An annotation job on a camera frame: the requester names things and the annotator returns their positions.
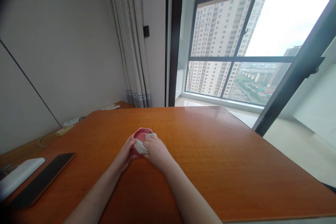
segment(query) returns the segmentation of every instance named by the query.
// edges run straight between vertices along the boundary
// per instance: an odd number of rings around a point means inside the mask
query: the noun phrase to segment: pink bowl
[[[139,139],[142,142],[146,141],[146,134],[153,133],[151,129],[146,129],[146,128],[139,128],[133,135],[132,138]],[[137,156],[141,156],[141,154],[138,153],[134,145],[132,146],[133,153]]]

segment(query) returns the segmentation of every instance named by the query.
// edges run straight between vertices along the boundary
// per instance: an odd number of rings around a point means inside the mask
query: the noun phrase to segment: wooden table
[[[139,127],[157,133],[224,222],[336,215],[334,193],[224,108],[169,107],[87,116],[38,155],[46,158],[40,171],[60,153],[77,153],[33,207],[17,212],[20,221],[62,223]],[[101,223],[162,222],[182,222],[169,185],[145,158],[134,160]]]

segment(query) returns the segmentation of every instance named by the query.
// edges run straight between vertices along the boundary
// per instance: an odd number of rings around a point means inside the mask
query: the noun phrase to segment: beige curtain
[[[142,0],[107,0],[116,23],[126,79],[127,101],[152,107],[143,32]]]

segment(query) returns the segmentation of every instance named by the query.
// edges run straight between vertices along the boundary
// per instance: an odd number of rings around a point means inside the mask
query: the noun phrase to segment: overcast sky
[[[303,44],[329,0],[266,0],[245,56],[283,56]]]

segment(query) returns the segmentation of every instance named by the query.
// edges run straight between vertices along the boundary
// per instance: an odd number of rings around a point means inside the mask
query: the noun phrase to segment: window sill
[[[225,107],[231,107],[231,108],[239,109],[239,110],[245,110],[245,111],[249,111],[249,112],[253,112],[257,114],[261,114],[261,112],[264,109],[264,106],[253,105],[253,104],[243,103],[239,101],[226,100],[226,99],[216,98],[216,97],[211,97],[211,96],[205,96],[202,94],[183,92],[181,94],[181,97],[201,100],[204,102],[209,102],[209,103],[213,103],[213,104],[221,105]]]

